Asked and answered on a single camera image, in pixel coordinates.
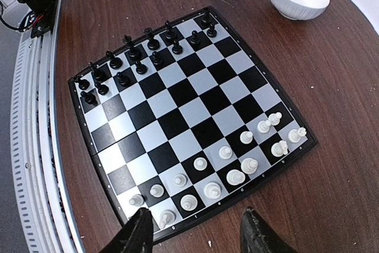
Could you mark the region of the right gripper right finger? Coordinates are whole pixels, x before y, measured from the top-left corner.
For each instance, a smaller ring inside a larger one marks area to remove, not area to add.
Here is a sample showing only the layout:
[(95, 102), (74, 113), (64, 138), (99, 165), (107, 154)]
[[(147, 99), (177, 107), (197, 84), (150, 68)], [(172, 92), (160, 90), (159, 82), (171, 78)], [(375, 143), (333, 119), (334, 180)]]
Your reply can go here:
[(242, 253), (297, 253), (270, 227), (252, 207), (242, 213), (240, 223), (240, 251)]

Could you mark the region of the black white chessboard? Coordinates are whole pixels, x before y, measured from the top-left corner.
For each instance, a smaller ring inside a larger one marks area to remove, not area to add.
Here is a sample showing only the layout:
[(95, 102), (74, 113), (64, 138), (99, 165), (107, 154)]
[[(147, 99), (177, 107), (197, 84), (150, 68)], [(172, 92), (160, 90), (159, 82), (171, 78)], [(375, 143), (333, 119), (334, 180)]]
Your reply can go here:
[[(121, 224), (141, 207), (158, 244), (214, 217), (300, 159), (317, 140), (272, 73), (206, 7), (145, 34), (70, 78), (86, 147)], [(288, 139), (304, 127), (298, 143)], [(141, 194), (145, 203), (131, 206)], [(184, 195), (198, 200), (185, 211)], [(159, 228), (164, 210), (176, 214)]]

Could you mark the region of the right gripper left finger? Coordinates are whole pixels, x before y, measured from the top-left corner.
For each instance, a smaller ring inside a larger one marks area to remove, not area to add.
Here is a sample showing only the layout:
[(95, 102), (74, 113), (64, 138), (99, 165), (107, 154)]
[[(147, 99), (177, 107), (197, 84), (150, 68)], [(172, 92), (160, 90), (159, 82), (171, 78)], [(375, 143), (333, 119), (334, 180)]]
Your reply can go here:
[(151, 211), (139, 208), (102, 252), (149, 252), (153, 249), (153, 220)]

